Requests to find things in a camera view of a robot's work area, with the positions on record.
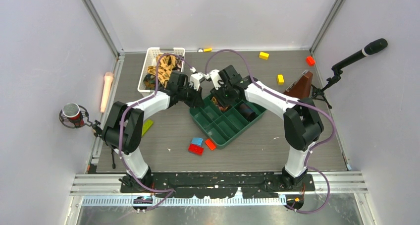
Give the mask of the colourful shell pattern tie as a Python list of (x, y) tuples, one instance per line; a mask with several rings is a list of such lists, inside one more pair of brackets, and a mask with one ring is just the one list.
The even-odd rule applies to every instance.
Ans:
[(231, 105), (223, 106), (215, 97), (212, 97), (211, 101), (223, 113), (231, 108)]

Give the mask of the green compartment tray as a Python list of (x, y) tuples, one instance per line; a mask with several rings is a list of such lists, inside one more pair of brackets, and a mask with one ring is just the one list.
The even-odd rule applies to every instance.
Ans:
[[(261, 119), (266, 112), (266, 109), (258, 104), (237, 100), (229, 110), (222, 113), (212, 103), (212, 97), (212, 95), (205, 97), (203, 99), (205, 105), (200, 108), (190, 108), (189, 113), (193, 122), (216, 144), (217, 149), (224, 149)], [(253, 121), (248, 122), (238, 112), (238, 106), (242, 103), (246, 103), (257, 113), (258, 116)]]

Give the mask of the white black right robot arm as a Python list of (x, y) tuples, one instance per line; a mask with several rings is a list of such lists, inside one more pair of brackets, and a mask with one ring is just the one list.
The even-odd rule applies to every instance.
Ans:
[(290, 149), (281, 179), (288, 190), (300, 187), (308, 170), (309, 148), (324, 130), (313, 100), (301, 101), (276, 92), (251, 76), (242, 77), (231, 65), (223, 70), (212, 70), (205, 79), (213, 83), (210, 92), (224, 107), (241, 99), (257, 104), (283, 120), (284, 136)]

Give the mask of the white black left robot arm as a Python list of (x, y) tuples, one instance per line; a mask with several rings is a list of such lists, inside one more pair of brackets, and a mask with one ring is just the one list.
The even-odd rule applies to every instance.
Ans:
[(147, 192), (152, 179), (147, 175), (150, 171), (139, 145), (145, 119), (159, 111), (166, 110), (178, 102), (190, 108), (204, 105), (200, 83), (205, 77), (201, 72), (191, 76), (180, 72), (171, 74), (165, 87), (135, 102), (116, 102), (112, 105), (101, 138), (112, 147), (127, 166), (129, 174), (134, 177), (133, 186), (140, 192)]

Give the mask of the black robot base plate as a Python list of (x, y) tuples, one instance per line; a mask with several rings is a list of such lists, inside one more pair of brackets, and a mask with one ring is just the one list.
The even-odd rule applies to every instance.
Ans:
[(277, 192), (313, 192), (313, 177), (307, 174), (296, 185), (274, 172), (157, 172), (145, 179), (145, 185), (164, 198), (232, 198), (241, 192), (243, 198), (273, 198)]

